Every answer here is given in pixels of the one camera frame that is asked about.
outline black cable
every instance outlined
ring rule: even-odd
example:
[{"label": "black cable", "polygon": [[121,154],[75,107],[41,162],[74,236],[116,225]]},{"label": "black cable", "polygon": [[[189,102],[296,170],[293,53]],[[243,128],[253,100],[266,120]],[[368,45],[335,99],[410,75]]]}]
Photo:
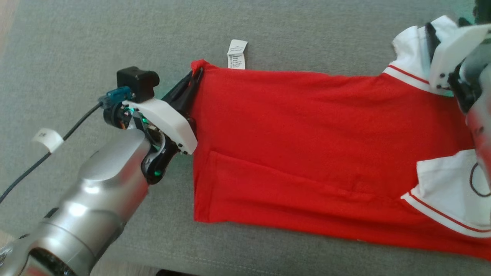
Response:
[{"label": "black cable", "polygon": [[80,120],[73,126],[71,130],[68,131],[68,133],[63,137],[63,141],[66,141],[72,134],[75,132],[77,128],[90,116],[94,111],[96,111],[99,107],[102,106],[102,102],[96,104],[91,110],[89,110]]},{"label": "black cable", "polygon": [[480,196],[480,197],[488,197],[491,195],[491,193],[489,194],[482,194],[480,192],[478,192],[476,190],[476,188],[474,187],[474,184],[472,183],[472,179],[474,177],[474,170],[477,168],[478,164],[474,164],[474,166],[472,167],[472,170],[470,170],[470,177],[469,177],[469,184],[470,184],[470,188],[476,193],[476,195]]},{"label": "black cable", "polygon": [[[102,103],[98,103],[96,106],[94,106],[91,110],[89,110],[73,127],[68,131],[68,133],[63,137],[63,141],[66,141],[72,134],[75,132],[75,130],[92,114],[94,111],[96,111],[99,107],[102,106]],[[7,190],[0,196],[0,203],[7,197],[7,195],[12,191],[19,182],[21,182],[26,176],[28,176],[33,170],[35,170],[39,165],[41,165],[49,156],[51,155],[51,152],[48,152],[45,154],[39,161],[37,161],[34,165],[32,165],[29,169],[27,169],[19,178],[17,178],[14,183],[12,183]]]}]

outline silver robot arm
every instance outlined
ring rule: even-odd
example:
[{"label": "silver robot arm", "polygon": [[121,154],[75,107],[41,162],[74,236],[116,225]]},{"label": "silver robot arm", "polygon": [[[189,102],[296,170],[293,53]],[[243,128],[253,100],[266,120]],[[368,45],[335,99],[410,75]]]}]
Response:
[{"label": "silver robot arm", "polygon": [[38,227],[4,249],[0,275],[89,275],[147,195],[140,167],[149,150],[145,134],[133,129],[90,157]]},{"label": "silver robot arm", "polygon": [[[157,100],[154,72],[118,71],[120,87],[103,99],[104,119],[125,131],[82,165],[77,183],[34,231],[0,249],[0,276],[90,275],[175,154],[195,150],[189,110],[202,74],[189,73]],[[121,91],[135,101],[114,101]]]},{"label": "silver robot arm", "polygon": [[[491,14],[486,4],[482,13]],[[431,61],[430,87],[435,93],[451,90],[466,115],[478,164],[491,185],[491,24],[468,25],[439,42]]]}]

